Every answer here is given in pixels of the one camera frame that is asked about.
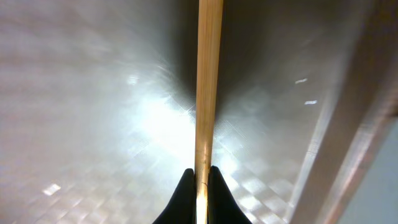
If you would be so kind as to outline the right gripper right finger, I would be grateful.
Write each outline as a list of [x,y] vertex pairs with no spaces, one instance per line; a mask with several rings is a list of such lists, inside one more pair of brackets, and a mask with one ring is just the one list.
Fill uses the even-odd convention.
[[251,224],[233,198],[217,166],[211,166],[208,176],[208,223]]

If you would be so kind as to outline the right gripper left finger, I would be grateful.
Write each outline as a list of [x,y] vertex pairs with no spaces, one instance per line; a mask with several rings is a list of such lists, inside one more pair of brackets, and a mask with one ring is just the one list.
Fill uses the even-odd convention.
[[186,169],[167,206],[153,224],[194,224],[196,185],[193,169]]

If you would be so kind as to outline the wooden chopstick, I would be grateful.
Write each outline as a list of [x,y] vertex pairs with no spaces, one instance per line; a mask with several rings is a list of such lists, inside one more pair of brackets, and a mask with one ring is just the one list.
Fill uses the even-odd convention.
[[196,224],[208,218],[208,176],[215,125],[223,0],[200,0],[198,7],[195,123]]

